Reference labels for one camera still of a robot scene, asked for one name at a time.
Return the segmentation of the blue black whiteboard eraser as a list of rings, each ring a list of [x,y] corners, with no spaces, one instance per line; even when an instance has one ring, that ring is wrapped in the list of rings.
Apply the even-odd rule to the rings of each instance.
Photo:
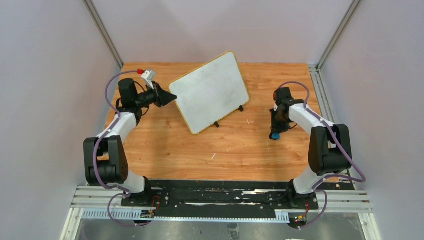
[[[278,132],[271,132],[269,135],[270,140],[279,140],[280,134]]]

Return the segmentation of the yellow framed whiteboard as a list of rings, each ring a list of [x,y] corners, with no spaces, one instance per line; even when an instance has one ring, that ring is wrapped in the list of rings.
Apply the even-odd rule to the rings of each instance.
[[[202,64],[169,84],[177,96],[176,106],[191,134],[200,132],[221,121],[250,96],[237,57],[227,51]]]

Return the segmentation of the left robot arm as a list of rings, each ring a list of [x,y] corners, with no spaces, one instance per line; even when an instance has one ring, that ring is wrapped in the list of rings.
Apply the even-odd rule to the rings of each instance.
[[[107,190],[119,189],[124,196],[135,196],[148,202],[153,198],[149,180],[132,172],[124,149],[124,141],[141,121],[143,108],[151,105],[162,108],[177,100],[177,96],[162,89],[152,81],[143,91],[138,92],[138,83],[132,78],[118,82],[119,100],[117,113],[112,123],[98,136],[86,138],[83,142],[85,178],[90,185]]]

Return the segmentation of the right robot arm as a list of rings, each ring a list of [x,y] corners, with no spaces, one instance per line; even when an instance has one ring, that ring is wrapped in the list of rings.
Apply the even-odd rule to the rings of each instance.
[[[294,99],[288,87],[278,88],[270,109],[271,127],[269,138],[278,140],[282,133],[296,123],[309,136],[308,167],[292,179],[284,194],[284,200],[293,208],[312,198],[314,190],[324,178],[348,170],[352,164],[349,129],[344,124],[334,124],[313,111],[302,99]]]

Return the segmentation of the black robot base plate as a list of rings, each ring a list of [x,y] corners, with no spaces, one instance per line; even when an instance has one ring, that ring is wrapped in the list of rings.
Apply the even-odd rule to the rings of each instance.
[[[157,217],[207,219],[271,219],[276,210],[304,214],[317,210],[316,194],[292,207],[284,200],[286,181],[149,181],[153,198],[143,201],[134,195],[121,200],[123,207],[153,209]]]

